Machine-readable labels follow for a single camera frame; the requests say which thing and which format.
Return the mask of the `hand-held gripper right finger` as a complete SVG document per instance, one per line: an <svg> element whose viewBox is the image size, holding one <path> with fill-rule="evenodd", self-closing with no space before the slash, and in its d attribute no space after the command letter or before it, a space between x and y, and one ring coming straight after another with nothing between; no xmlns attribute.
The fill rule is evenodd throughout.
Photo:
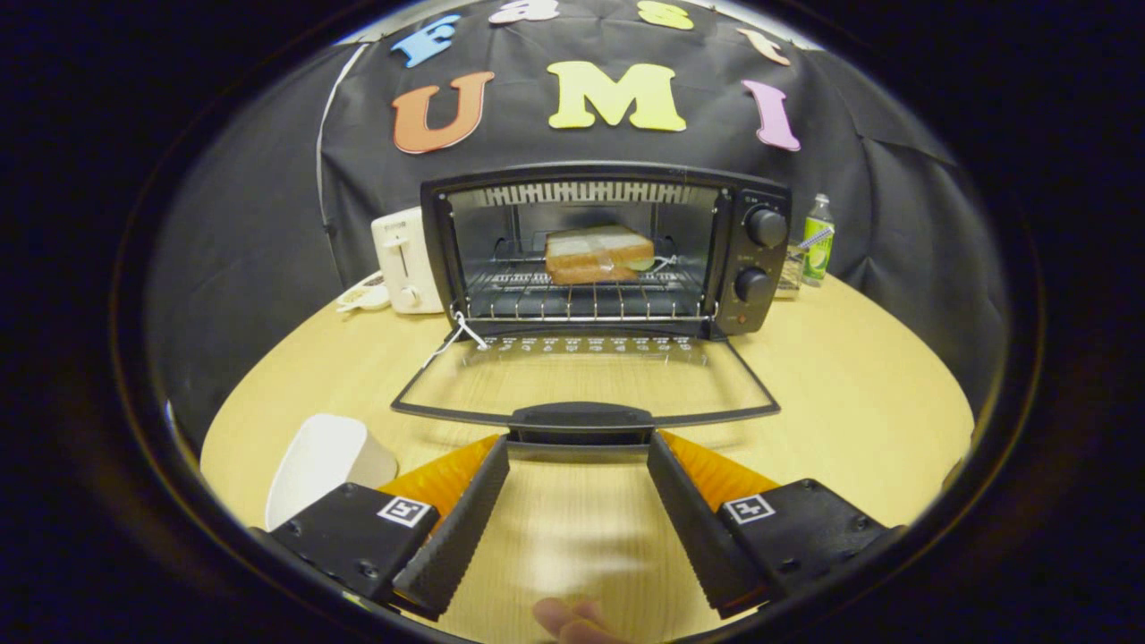
<svg viewBox="0 0 1145 644"><path fill-rule="evenodd" d="M777 484L670 432L652 435L647 465L700 589L721 618L845 580L903 533L815 479Z"/></svg>

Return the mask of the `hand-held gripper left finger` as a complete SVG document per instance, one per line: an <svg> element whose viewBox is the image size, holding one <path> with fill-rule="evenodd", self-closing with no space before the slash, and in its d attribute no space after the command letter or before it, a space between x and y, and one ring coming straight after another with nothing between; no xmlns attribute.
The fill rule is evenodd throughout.
<svg viewBox="0 0 1145 644"><path fill-rule="evenodd" d="M352 600L434 621L469 570L508 472L507 437L485 435L379 488L340 484L268 542Z"/></svg>

